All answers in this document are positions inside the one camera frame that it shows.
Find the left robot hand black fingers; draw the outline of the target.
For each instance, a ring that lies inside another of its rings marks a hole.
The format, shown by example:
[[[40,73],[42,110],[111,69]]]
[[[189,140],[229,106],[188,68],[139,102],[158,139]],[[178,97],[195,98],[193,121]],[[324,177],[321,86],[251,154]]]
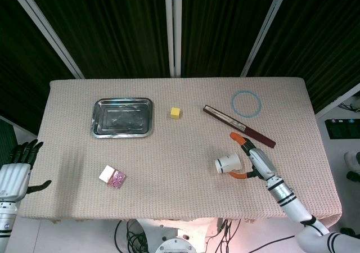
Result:
[[[33,140],[15,146],[9,159],[0,167],[0,202],[19,202],[25,195],[42,191],[51,183],[45,181],[38,186],[30,186],[30,176],[42,148],[43,142]]]

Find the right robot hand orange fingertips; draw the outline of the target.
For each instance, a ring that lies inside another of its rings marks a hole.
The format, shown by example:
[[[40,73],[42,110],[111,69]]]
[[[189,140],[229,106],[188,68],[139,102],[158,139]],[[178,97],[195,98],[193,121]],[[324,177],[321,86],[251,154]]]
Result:
[[[231,177],[236,179],[258,177],[261,180],[268,180],[276,175],[276,168],[269,157],[261,149],[256,148],[249,139],[235,132],[231,132],[229,136],[241,146],[252,163],[252,171],[242,174],[231,171],[229,172]]]

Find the white paper cup blue print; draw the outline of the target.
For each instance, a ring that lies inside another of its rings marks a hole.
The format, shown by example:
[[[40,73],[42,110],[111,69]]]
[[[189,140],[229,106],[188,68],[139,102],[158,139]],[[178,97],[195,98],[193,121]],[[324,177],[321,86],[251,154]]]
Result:
[[[214,165],[219,174],[242,169],[240,158],[236,153],[231,153],[216,159]]]

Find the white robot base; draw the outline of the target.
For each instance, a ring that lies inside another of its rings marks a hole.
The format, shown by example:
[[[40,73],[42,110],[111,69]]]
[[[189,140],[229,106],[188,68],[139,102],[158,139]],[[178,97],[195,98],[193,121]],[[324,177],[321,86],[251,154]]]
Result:
[[[213,220],[137,219],[146,235],[149,253],[205,253],[205,237]]]

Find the dark red folded fan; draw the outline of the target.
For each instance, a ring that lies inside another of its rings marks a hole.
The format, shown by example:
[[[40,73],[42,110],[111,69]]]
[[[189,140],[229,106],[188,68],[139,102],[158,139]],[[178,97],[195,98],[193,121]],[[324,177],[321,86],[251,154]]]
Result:
[[[210,116],[216,118],[217,120],[223,122],[224,124],[230,126],[231,128],[243,133],[244,135],[251,137],[253,139],[255,139],[256,141],[270,147],[270,148],[274,148],[276,143],[275,141],[269,139],[268,137],[262,135],[261,133],[257,132],[256,130],[248,127],[247,125],[239,122],[238,120],[220,112],[219,110],[205,105],[203,108],[203,111],[207,114],[209,114]]]

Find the pink waffle-weave tablecloth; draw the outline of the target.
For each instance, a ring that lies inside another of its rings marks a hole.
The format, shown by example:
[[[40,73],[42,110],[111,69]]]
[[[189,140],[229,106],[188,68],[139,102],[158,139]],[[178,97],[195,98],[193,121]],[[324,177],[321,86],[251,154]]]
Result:
[[[146,97],[154,104],[144,138],[98,139],[91,133],[95,103]],[[237,153],[231,128],[203,111],[209,105],[275,141],[261,143],[279,175],[309,212],[331,226],[341,203],[305,82],[300,78],[55,80],[38,138],[43,142],[30,182],[50,186],[27,195],[20,216],[36,219],[261,219],[283,216],[260,179],[219,174],[214,161]],[[171,119],[172,107],[181,109]],[[119,189],[99,180],[105,166],[127,177]]]

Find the white wheeled equipment base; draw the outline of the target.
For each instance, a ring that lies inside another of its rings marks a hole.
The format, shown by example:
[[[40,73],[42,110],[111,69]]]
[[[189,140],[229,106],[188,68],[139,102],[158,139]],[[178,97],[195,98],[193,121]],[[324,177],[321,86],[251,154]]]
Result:
[[[349,169],[346,178],[353,182],[360,182],[360,152],[347,152],[344,160]]]

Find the dark pleated curtain panel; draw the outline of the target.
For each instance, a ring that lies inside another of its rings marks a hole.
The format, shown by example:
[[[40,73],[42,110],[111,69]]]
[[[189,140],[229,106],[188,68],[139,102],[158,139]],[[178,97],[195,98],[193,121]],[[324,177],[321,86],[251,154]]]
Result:
[[[321,111],[360,84],[360,0],[283,0],[247,74],[302,78]]]
[[[181,77],[239,77],[273,0],[182,0]]]
[[[87,79],[168,78],[165,0],[35,0]]]
[[[37,134],[50,82],[73,75],[17,0],[0,0],[0,116]]]

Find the rectangular stainless steel tray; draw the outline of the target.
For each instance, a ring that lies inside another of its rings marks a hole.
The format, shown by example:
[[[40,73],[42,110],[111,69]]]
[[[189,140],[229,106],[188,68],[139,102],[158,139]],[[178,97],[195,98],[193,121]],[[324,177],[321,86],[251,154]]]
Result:
[[[93,108],[95,138],[143,138],[152,133],[153,102],[149,98],[103,98]]]

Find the white partition frame post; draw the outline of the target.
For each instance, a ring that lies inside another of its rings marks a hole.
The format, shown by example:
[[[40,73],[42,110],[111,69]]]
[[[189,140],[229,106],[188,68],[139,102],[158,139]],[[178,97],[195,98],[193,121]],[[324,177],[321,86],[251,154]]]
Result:
[[[350,90],[348,90],[346,93],[344,93],[343,95],[339,96],[338,98],[336,98],[335,100],[333,100],[331,103],[329,103],[326,107],[324,107],[323,109],[321,109],[319,112],[317,112],[315,114],[315,117],[317,119],[323,117],[324,115],[326,115],[328,112],[330,112],[332,109],[334,109],[336,106],[338,106],[339,104],[341,104],[342,102],[344,102],[345,100],[347,100],[348,98],[350,98],[351,96],[353,96],[354,94],[358,93],[360,91],[360,83],[358,83],[357,85],[355,85],[353,88],[351,88]]]
[[[81,69],[35,0],[17,0],[75,79],[85,79]]]
[[[182,0],[165,0],[168,59],[171,78],[181,77]]]
[[[251,68],[251,65],[252,65],[254,59],[256,58],[256,55],[257,55],[259,49],[261,48],[262,43],[269,31],[274,19],[275,19],[283,1],[284,0],[272,0],[272,3],[268,9],[268,12],[264,18],[264,21],[259,29],[259,33],[254,41],[254,44],[251,48],[251,51],[248,55],[248,58],[246,59],[245,65],[240,74],[241,78],[244,78],[247,76],[247,74]]]

